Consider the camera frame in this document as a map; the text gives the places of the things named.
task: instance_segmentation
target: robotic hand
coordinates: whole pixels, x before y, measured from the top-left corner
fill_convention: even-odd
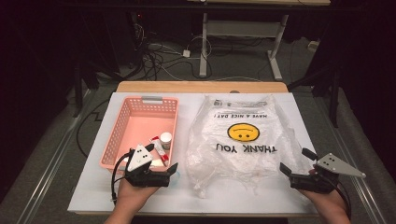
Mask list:
[[[313,175],[297,175],[291,172],[291,169],[282,162],[280,171],[289,177],[290,186],[294,189],[304,189],[316,193],[330,193],[337,189],[339,175],[354,175],[357,177],[366,177],[365,173],[360,172],[348,163],[335,157],[332,153],[327,154],[320,160],[318,155],[307,148],[303,148],[303,155],[315,164],[315,173]]]
[[[168,187],[170,176],[177,170],[177,163],[169,167],[166,172],[153,172],[149,169],[152,161],[150,151],[154,144],[146,147],[137,145],[129,155],[124,177],[135,187]]]

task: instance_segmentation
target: dark background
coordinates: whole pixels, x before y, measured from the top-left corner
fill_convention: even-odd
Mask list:
[[[351,108],[395,177],[392,140],[396,139],[396,29],[392,22],[396,21],[396,8],[385,0],[332,1],[333,5],[353,7],[365,3],[368,10],[359,16],[290,16],[284,37],[289,42],[302,36],[311,40],[320,37],[322,42],[306,75],[312,76],[329,62],[339,68],[340,84]],[[74,85],[77,64],[82,67],[87,85],[95,88],[96,68],[87,66],[87,62],[118,72],[119,65],[133,63],[135,55],[128,53],[134,47],[134,35],[123,13],[80,12],[49,0],[2,1],[0,9],[3,199],[42,134],[68,104],[66,95]],[[188,41],[191,33],[200,30],[196,15],[175,15],[146,13],[144,23],[179,41]],[[327,90],[331,75],[316,78],[309,85]]]

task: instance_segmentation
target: table leg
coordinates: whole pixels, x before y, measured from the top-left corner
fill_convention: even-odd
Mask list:
[[[206,38],[207,38],[207,13],[204,13],[204,20],[202,25],[202,51],[201,61],[199,65],[199,77],[206,77],[206,66],[207,66],[207,49],[206,49]]]
[[[282,17],[282,21],[279,24],[279,28],[277,29],[274,49],[268,50],[268,59],[270,60],[274,78],[277,81],[280,81],[283,78],[282,78],[282,75],[280,74],[279,66],[277,65],[277,62],[276,62],[276,53],[277,53],[277,50],[279,49],[280,41],[282,40],[282,35],[283,35],[283,32],[285,31],[286,22],[288,21],[288,17],[289,17],[289,15],[284,15]]]

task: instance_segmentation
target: table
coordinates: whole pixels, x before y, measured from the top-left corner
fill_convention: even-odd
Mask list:
[[[312,148],[297,104],[283,83],[249,82],[121,82],[113,94],[102,125],[78,181],[68,211],[77,214],[108,214],[114,208],[110,201],[111,173],[99,166],[99,160],[111,133],[123,98],[128,95],[178,97],[179,114],[173,161],[178,162],[177,173],[168,188],[159,189],[150,197],[139,215],[195,216],[195,217],[307,217],[316,216],[313,205],[285,178],[261,184],[255,193],[233,180],[217,180],[207,190],[205,199],[198,198],[191,189],[184,167],[183,148],[187,147],[189,124],[205,95],[233,100],[252,101],[273,94],[284,108],[302,147]]]
[[[267,13],[267,14],[276,14],[276,15],[306,15],[307,12],[310,14],[319,14],[322,16],[330,15],[332,18],[335,16],[343,16],[343,15],[361,15],[362,12],[367,10],[366,6],[361,4],[352,4],[353,6],[349,6],[348,4],[335,4],[328,7],[323,7],[329,5],[328,0],[256,0],[250,1],[255,4],[244,4],[238,3],[239,0],[213,0],[214,3],[211,4],[202,4],[200,1],[196,3],[198,0],[186,0],[185,3],[75,3],[75,2],[64,2],[60,1],[60,7],[72,9],[72,10],[82,10],[82,11],[171,11],[175,13]],[[324,40],[326,38],[322,38],[321,45],[323,45]],[[271,51],[269,56],[274,56],[275,58],[275,50]],[[270,62],[272,67],[276,67],[276,61],[271,60]],[[205,70],[204,66],[205,62],[202,62],[202,69],[200,67],[200,71]],[[108,73],[109,76],[114,77],[115,79],[120,78],[117,74],[112,72]],[[296,86],[305,83],[306,81],[298,80],[294,83],[291,83],[289,89],[295,88]],[[79,92],[77,92],[77,100],[81,105],[82,97]]]
[[[207,3],[236,3],[236,4],[261,4],[261,5],[303,5],[303,6],[328,6],[330,0],[207,0]],[[280,22],[257,22],[257,21],[210,21],[207,13],[204,13],[202,31],[202,50],[200,61],[200,77],[206,77],[207,52],[206,44],[208,35],[232,35],[253,37],[274,37],[274,48],[267,51],[268,60],[273,71],[275,80],[283,79],[276,61],[276,54],[286,28],[289,15],[283,15]]]

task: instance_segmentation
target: gray carpet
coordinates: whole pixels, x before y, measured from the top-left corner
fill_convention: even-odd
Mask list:
[[[172,49],[181,52],[182,47],[167,43]],[[274,81],[268,66],[268,60],[263,49],[270,49],[272,42],[263,40],[259,46],[243,47],[235,49],[226,56],[216,56],[224,53],[225,49],[214,49],[209,62],[212,68],[210,80],[223,79],[222,81]],[[308,41],[302,39],[293,44],[283,43],[277,55],[277,61],[284,82],[304,76],[304,72],[312,59],[313,53],[306,49]],[[173,55],[164,54],[168,60]],[[190,61],[193,71],[198,73],[198,62]],[[190,65],[187,63],[175,64],[158,74],[158,80],[197,80],[191,75]],[[143,73],[133,77],[143,77]],[[67,212],[67,206],[73,195],[79,175],[85,163],[85,158],[78,150],[76,141],[77,126],[85,116],[96,106],[107,99],[113,92],[117,83],[109,80],[105,75],[98,75],[100,87],[97,91],[87,91],[83,115],[74,119],[73,93],[70,94],[70,105],[52,122],[45,135],[37,145],[29,161],[24,166],[19,178],[16,180],[7,197],[0,205],[0,223],[17,223],[22,216],[26,223],[103,223],[106,216],[81,216]],[[336,156],[356,165],[367,174],[367,178],[361,181],[356,178],[343,176],[342,182],[349,192],[352,201],[353,223],[392,223],[396,214],[395,184],[384,168],[381,160],[376,156],[369,141],[365,137],[361,126],[353,116],[347,103],[347,98],[340,91],[338,106],[338,125],[334,129],[327,118],[328,99],[314,98],[309,87],[297,88],[293,91],[297,105],[302,114],[304,124],[308,130],[313,145],[319,155],[332,152]],[[99,120],[106,111],[106,104],[98,107]],[[79,130],[79,142],[82,150],[89,153],[93,140],[100,127],[100,121],[95,121],[95,116],[89,116]],[[56,164],[52,170],[48,170],[49,164]],[[42,198],[33,198],[37,184],[43,174],[53,174],[48,179],[43,189]],[[36,202],[25,212],[26,204]],[[160,223],[204,223],[208,219],[161,219],[149,220],[137,218],[134,223],[140,222]],[[218,219],[219,223],[284,223],[285,220],[271,219]],[[317,218],[289,218],[289,223],[318,223]]]

